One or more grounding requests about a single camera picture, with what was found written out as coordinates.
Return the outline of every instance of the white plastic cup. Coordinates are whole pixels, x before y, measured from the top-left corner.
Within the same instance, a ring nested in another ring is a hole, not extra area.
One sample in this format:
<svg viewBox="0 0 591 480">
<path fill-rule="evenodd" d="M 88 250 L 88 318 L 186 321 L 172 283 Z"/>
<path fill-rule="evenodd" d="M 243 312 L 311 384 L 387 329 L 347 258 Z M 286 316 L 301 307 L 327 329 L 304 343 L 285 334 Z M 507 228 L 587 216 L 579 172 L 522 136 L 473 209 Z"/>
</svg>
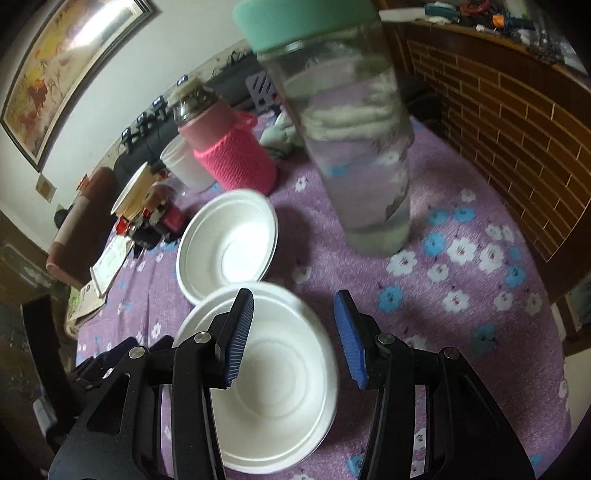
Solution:
<svg viewBox="0 0 591 480">
<path fill-rule="evenodd" d="M 193 155 L 193 149 L 182 135 L 174 137 L 160 154 L 160 160 L 187 187 L 202 192 L 215 180 Z"/>
</svg>

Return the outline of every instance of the small bottle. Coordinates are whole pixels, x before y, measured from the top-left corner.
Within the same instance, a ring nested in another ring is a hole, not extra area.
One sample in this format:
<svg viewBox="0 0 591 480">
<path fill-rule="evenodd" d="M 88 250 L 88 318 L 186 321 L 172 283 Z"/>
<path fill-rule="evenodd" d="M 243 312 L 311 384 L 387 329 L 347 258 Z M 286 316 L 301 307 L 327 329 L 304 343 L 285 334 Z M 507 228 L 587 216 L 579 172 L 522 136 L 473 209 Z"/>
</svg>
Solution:
<svg viewBox="0 0 591 480">
<path fill-rule="evenodd" d="M 252 189 L 264 195 L 271 192 L 277 168 L 252 135 L 251 116 L 238 116 L 198 79 L 182 83 L 168 104 L 173 106 L 178 133 L 193 148 L 196 161 L 225 190 Z"/>
<path fill-rule="evenodd" d="M 375 8 L 242 0 L 233 18 L 281 94 L 349 246 L 370 257 L 399 251 L 410 231 L 414 134 Z"/>
</svg>

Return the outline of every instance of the white flower print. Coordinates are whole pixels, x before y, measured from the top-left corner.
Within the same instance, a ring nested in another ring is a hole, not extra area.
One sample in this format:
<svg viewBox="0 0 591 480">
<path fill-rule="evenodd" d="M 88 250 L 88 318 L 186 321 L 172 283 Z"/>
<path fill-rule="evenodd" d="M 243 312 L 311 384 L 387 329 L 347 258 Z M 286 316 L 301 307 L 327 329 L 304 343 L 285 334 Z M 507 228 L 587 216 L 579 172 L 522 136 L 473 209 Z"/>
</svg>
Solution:
<svg viewBox="0 0 591 480">
<path fill-rule="evenodd" d="M 513 243 L 515 241 L 515 236 L 513 235 L 513 230 L 509 228 L 509 225 L 503 225 L 503 237 L 508 242 Z"/>
<path fill-rule="evenodd" d="M 436 263 L 427 270 L 427 277 L 435 283 L 439 283 L 449 275 L 449 267 L 445 263 Z"/>
<path fill-rule="evenodd" d="M 474 260 L 474 252 L 476 252 L 476 245 L 470 243 L 465 236 L 460 240 L 455 238 L 447 249 L 450 260 L 460 265 Z"/>
<path fill-rule="evenodd" d="M 513 305 L 513 294 L 508 291 L 502 291 L 492 302 L 497 312 L 505 312 Z"/>
<path fill-rule="evenodd" d="M 478 264 L 478 269 L 490 275 L 495 270 L 498 270 L 503 266 L 504 258 L 505 254 L 499 245 L 488 244 L 485 249 L 480 252 L 480 263 Z"/>
<path fill-rule="evenodd" d="M 390 183 L 400 184 L 402 186 L 406 186 L 408 181 L 408 169 L 401 168 L 395 174 L 394 177 L 390 179 Z"/>
<path fill-rule="evenodd" d="M 301 285 L 307 282 L 310 279 L 311 275 L 312 267 L 306 267 L 304 265 L 301 265 L 299 267 L 294 268 L 294 271 L 291 273 L 291 278 L 295 283 Z"/>
<path fill-rule="evenodd" d="M 395 150 L 387 151 L 378 157 L 376 165 L 394 165 L 400 161 L 400 154 Z"/>
<path fill-rule="evenodd" d="M 410 348 L 416 348 L 417 350 L 427 349 L 427 339 L 425 337 L 421 337 L 420 335 L 414 335 L 410 338 L 407 338 L 405 342 Z"/>
<path fill-rule="evenodd" d="M 466 310 L 470 297 L 462 290 L 451 291 L 443 299 L 443 308 L 446 312 L 458 313 Z"/>
<path fill-rule="evenodd" d="M 486 234 L 491 237 L 491 240 L 503 240 L 503 231 L 501 227 L 496 225 L 489 225 L 485 230 Z"/>
<path fill-rule="evenodd" d="M 160 330 L 161 330 L 161 325 L 160 322 L 155 323 L 154 326 L 152 327 L 152 338 L 154 340 L 156 340 L 156 338 L 158 338 L 160 336 Z"/>
<path fill-rule="evenodd" d="M 530 293 L 525 301 L 525 312 L 533 317 L 542 309 L 542 295 L 539 293 Z"/>
<path fill-rule="evenodd" d="M 558 396 L 560 398 L 566 397 L 566 394 L 569 392 L 569 385 L 566 383 L 566 380 L 562 380 L 560 385 L 558 386 Z"/>
<path fill-rule="evenodd" d="M 462 201 L 466 203 L 472 203 L 474 200 L 476 200 L 476 193 L 470 189 L 463 189 L 460 192 L 460 195 L 462 196 Z"/>
<path fill-rule="evenodd" d="M 425 460 L 413 460 L 410 465 L 410 478 L 421 475 L 425 471 Z"/>
<path fill-rule="evenodd" d="M 399 253 L 393 255 L 390 258 L 390 263 L 386 267 L 386 270 L 394 277 L 408 275 L 413 271 L 415 265 L 417 265 L 417 261 L 418 260 L 415 258 L 414 252 L 409 250 L 401 250 Z"/>
<path fill-rule="evenodd" d="M 414 434 L 414 450 L 425 448 L 427 440 L 427 427 L 423 427 Z"/>
<path fill-rule="evenodd" d="M 308 179 L 306 177 L 300 177 L 299 179 L 297 179 L 297 182 L 295 183 L 295 190 L 297 192 L 301 192 L 306 188 L 307 185 Z"/>
</svg>

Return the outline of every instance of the purple tablecloth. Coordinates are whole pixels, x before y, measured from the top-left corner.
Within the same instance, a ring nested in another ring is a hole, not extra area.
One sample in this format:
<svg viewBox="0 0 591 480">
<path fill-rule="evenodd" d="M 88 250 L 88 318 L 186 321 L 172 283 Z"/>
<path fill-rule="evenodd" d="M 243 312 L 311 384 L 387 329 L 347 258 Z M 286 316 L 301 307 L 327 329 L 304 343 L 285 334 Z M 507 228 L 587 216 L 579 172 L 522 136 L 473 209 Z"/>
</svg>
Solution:
<svg viewBox="0 0 591 480">
<path fill-rule="evenodd" d="M 267 281 L 306 301 L 324 323 L 339 360 L 335 423 L 320 447 L 295 467 L 265 479 L 343 480 L 359 473 L 375 396 L 350 379 L 332 316 L 347 288 L 359 311 L 415 348 L 455 346 L 501 406 L 537 475 L 569 438 L 564 358 L 544 287 L 516 224 L 497 194 L 457 152 L 415 125 L 411 164 L 411 239 L 392 258 L 369 259 L 344 234 L 311 162 L 280 163 L 271 201 L 279 218 Z M 196 206 L 220 193 L 217 185 Z M 175 335 L 191 305 L 175 274 L 178 246 L 159 245 L 118 274 L 108 302 L 80 330 L 78 363 L 129 336 L 153 345 Z M 417 406 L 413 475 L 424 462 L 424 402 Z M 172 475 L 170 400 L 163 398 L 162 453 Z M 230 480 L 249 477 L 227 470 Z"/>
</svg>

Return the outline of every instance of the white plate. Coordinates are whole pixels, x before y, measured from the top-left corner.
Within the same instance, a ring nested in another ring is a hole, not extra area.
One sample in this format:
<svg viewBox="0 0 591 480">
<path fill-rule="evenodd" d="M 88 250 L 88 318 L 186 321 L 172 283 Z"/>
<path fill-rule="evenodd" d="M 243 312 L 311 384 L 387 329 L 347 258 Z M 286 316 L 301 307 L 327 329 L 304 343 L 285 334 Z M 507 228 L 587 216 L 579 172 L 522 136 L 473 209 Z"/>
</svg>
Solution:
<svg viewBox="0 0 591 480">
<path fill-rule="evenodd" d="M 234 190 L 213 199 L 189 223 L 177 254 L 177 281 L 197 305 L 218 288 L 261 280 L 278 235 L 269 200 L 253 190 Z"/>
<path fill-rule="evenodd" d="M 335 418 L 339 376 L 318 317 L 294 294 L 258 282 L 229 286 L 195 307 L 174 346 L 228 312 L 241 288 L 254 295 L 254 316 L 238 378 L 211 390 L 223 464 L 244 473 L 273 473 L 301 462 Z"/>
</svg>

